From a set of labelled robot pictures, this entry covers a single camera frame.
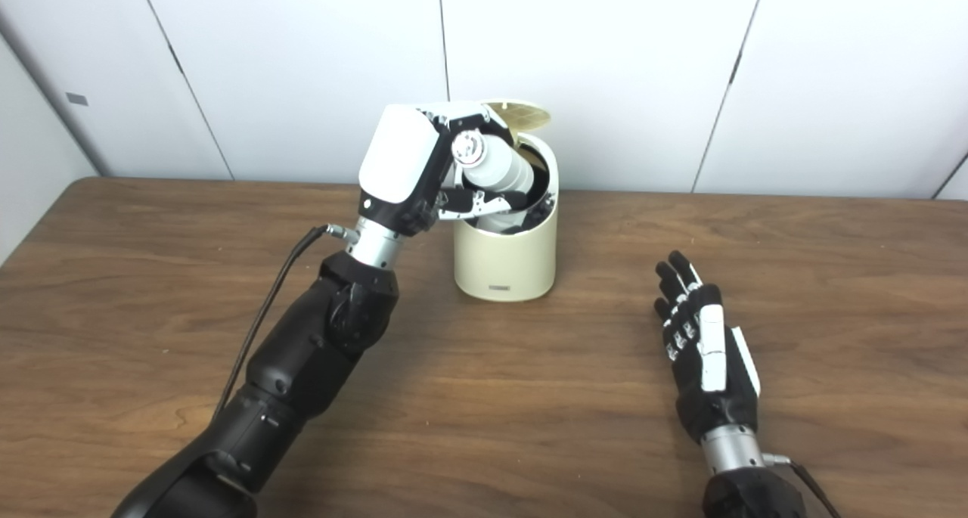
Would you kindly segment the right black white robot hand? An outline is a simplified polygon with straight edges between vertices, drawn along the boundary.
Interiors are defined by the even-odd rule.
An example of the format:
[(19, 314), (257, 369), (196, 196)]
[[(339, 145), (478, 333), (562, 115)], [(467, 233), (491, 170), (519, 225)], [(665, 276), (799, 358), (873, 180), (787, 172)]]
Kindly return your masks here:
[(675, 411), (695, 442), (727, 425), (756, 432), (759, 374), (739, 327), (725, 319), (722, 291), (703, 281), (690, 259), (672, 250), (656, 264), (660, 297), (654, 310), (672, 364)]

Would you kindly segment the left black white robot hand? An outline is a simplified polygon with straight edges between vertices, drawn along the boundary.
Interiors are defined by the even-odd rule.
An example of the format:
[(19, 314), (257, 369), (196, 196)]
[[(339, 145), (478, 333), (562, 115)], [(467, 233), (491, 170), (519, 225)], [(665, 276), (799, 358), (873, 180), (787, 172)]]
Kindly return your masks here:
[(359, 171), (359, 212), (411, 237), (440, 219), (526, 211), (533, 180), (510, 126), (490, 105), (391, 104)]

